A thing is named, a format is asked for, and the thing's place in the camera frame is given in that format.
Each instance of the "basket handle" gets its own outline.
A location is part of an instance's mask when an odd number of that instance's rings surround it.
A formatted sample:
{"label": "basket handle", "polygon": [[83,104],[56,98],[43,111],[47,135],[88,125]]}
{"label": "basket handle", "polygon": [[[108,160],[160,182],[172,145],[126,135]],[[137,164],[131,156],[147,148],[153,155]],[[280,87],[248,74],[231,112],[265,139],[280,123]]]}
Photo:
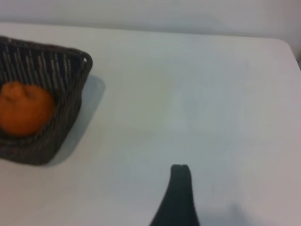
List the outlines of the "basket handle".
{"label": "basket handle", "polygon": [[88,54],[88,53],[86,53],[86,52],[81,52],[81,54],[82,54],[82,60],[84,61],[84,62],[86,62],[86,64],[87,64],[87,69],[90,71],[91,70],[91,68],[92,68],[92,66],[93,66],[93,60],[92,60],[92,57]]}
{"label": "basket handle", "polygon": [[163,201],[150,226],[200,226],[187,165],[173,165]]}

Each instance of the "black object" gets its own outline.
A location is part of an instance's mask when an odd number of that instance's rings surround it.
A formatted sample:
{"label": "black object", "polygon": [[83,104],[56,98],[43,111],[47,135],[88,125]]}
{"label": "black object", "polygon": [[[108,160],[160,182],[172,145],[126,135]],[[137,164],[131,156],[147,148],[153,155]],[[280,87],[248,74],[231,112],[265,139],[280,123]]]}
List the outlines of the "black object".
{"label": "black object", "polygon": [[166,194],[150,226],[199,226],[187,165],[173,165]]}
{"label": "black object", "polygon": [[8,81],[35,84],[56,100],[54,115],[38,133],[19,138],[0,131],[0,158],[43,165],[54,157],[77,118],[92,64],[77,49],[0,36],[0,88]]}

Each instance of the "table surface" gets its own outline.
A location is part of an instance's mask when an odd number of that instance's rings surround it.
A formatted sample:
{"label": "table surface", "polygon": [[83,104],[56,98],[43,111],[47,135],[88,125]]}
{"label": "table surface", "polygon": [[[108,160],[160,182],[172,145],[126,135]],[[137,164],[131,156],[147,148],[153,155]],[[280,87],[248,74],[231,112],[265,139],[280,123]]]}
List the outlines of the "table surface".
{"label": "table surface", "polygon": [[174,163],[202,226],[301,225],[301,72],[281,40],[0,24],[94,67],[44,167],[0,161],[3,226],[147,226]]}

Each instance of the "mandarin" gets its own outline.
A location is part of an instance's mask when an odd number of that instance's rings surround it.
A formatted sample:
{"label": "mandarin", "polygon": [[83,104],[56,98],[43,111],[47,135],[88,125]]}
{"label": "mandarin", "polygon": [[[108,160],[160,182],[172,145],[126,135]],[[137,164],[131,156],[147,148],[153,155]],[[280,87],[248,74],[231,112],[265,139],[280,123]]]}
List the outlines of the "mandarin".
{"label": "mandarin", "polygon": [[0,128],[17,137],[32,135],[55,111],[53,97],[36,85],[18,81],[3,84],[0,91]]}

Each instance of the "dark wicker basket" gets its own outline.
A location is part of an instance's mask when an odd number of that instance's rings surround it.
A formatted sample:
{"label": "dark wicker basket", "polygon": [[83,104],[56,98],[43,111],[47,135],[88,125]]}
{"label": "dark wicker basket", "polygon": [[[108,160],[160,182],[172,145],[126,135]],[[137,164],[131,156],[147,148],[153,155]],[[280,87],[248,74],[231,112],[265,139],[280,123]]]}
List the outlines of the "dark wicker basket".
{"label": "dark wicker basket", "polygon": [[0,36],[0,88],[7,81],[35,84],[56,100],[54,115],[38,133],[19,138],[0,131],[0,158],[43,165],[54,157],[77,118],[92,64],[77,49]]}

